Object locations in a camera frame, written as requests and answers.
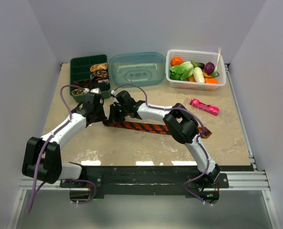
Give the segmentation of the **orange navy striped tie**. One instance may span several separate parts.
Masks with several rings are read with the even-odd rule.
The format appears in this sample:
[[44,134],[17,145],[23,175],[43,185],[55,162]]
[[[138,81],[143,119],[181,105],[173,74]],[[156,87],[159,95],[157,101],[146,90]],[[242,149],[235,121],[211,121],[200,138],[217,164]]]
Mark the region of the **orange navy striped tie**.
[[171,135],[166,125],[147,124],[147,123],[128,122],[128,121],[113,123],[113,122],[109,122],[108,120],[104,120],[103,124],[104,126],[108,126],[108,127],[123,128],[123,129],[142,131],[142,132],[148,132],[154,134]]

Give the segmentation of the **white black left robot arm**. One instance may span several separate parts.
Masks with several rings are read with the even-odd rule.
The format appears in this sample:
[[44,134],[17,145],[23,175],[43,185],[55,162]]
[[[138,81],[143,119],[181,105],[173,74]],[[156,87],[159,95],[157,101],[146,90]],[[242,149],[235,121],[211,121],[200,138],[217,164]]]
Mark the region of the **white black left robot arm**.
[[103,104],[100,90],[92,89],[86,94],[84,102],[71,110],[70,115],[50,133],[31,137],[25,149],[22,174],[49,184],[70,179],[77,187],[85,186],[88,176],[82,172],[82,166],[62,163],[61,150],[80,131],[106,119]]

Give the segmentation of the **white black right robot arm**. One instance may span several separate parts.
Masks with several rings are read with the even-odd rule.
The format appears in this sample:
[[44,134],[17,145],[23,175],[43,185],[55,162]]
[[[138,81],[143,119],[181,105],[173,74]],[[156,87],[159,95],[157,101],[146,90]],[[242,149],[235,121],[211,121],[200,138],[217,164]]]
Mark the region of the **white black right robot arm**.
[[111,96],[114,102],[110,105],[109,118],[104,122],[106,126],[171,135],[187,147],[197,163],[200,174],[192,180],[201,179],[206,187],[213,187],[218,182],[221,168],[202,143],[201,122],[182,104],[158,106],[135,101],[127,91],[112,91]]

